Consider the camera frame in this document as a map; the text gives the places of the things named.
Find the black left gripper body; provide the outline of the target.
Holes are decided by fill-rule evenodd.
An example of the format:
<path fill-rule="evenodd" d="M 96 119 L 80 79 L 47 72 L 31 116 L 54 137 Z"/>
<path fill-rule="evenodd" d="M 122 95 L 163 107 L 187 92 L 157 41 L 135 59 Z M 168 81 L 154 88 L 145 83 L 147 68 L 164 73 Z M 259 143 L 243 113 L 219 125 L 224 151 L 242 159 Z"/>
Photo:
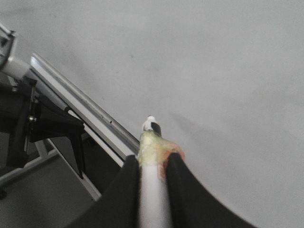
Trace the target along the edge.
<path fill-rule="evenodd" d="M 16 85 L 0 84 L 0 131 L 9 134 L 8 167 L 23 168 L 28 162 L 35 122 L 34 99 L 37 80 L 24 78 Z"/>

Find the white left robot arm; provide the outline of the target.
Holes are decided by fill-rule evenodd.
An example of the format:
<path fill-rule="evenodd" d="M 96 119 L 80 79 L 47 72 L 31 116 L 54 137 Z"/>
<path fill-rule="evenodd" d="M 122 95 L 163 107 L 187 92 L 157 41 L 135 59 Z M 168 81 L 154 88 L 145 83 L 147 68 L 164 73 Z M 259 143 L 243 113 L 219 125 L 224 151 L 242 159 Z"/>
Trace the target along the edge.
<path fill-rule="evenodd" d="M 36 89 L 37 79 L 28 75 L 30 66 L 6 60 L 0 71 L 17 82 L 0 85 L 0 131 L 7 135 L 5 165 L 24 168 L 29 160 L 28 144 L 48 138 L 69 140 L 78 175 L 83 177 L 81 135 L 84 124 L 47 95 Z"/>

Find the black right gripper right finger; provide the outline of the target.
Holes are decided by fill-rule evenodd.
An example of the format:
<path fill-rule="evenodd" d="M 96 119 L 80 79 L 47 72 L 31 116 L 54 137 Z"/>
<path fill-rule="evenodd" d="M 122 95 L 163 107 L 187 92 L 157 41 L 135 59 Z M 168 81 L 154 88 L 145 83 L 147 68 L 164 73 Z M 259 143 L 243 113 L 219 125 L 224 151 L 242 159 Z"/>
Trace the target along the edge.
<path fill-rule="evenodd" d="M 253 228 L 219 202 L 192 174 L 178 153 L 166 168 L 171 216 L 175 228 Z"/>

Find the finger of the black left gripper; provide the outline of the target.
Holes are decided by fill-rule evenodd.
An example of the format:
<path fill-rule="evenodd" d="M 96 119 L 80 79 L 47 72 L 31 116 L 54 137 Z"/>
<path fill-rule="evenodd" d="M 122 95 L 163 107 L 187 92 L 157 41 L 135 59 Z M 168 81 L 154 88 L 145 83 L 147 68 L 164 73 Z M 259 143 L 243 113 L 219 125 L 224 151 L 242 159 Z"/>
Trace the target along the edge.
<path fill-rule="evenodd" d="M 58 107 L 45 95 L 37 97 L 34 111 L 36 121 L 32 125 L 30 142 L 67 137 L 73 149 L 78 175 L 82 179 L 85 171 L 84 148 L 81 140 L 81 134 L 84 133 L 84 123 Z"/>

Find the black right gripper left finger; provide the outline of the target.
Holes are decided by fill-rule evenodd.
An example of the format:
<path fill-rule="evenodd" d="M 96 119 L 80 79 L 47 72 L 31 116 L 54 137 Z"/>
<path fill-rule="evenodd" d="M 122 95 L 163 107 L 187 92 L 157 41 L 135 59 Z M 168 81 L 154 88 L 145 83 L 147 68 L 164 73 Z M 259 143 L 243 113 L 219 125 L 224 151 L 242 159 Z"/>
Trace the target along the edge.
<path fill-rule="evenodd" d="M 138 193 L 139 163 L 134 155 L 129 155 L 101 198 L 67 227 L 135 228 Z"/>

